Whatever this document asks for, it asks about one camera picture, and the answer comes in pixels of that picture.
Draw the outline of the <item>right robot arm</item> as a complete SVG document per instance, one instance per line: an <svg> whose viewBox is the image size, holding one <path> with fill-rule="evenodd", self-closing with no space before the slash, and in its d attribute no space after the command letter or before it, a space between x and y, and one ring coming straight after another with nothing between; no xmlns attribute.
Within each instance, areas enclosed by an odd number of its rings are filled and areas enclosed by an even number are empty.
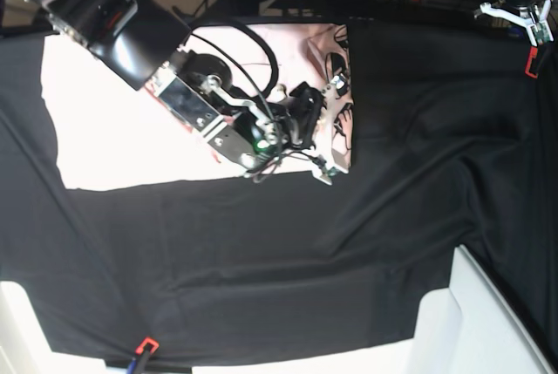
<svg viewBox="0 0 558 374"><path fill-rule="evenodd" d="M274 172L300 154L313 175L329 180L319 129L324 94L299 85L285 100L270 89L249 96L232 83L236 62L184 51L187 24L154 0L31 0L53 28L88 50L133 89L148 90L181 123L190 126L248 177Z"/></svg>

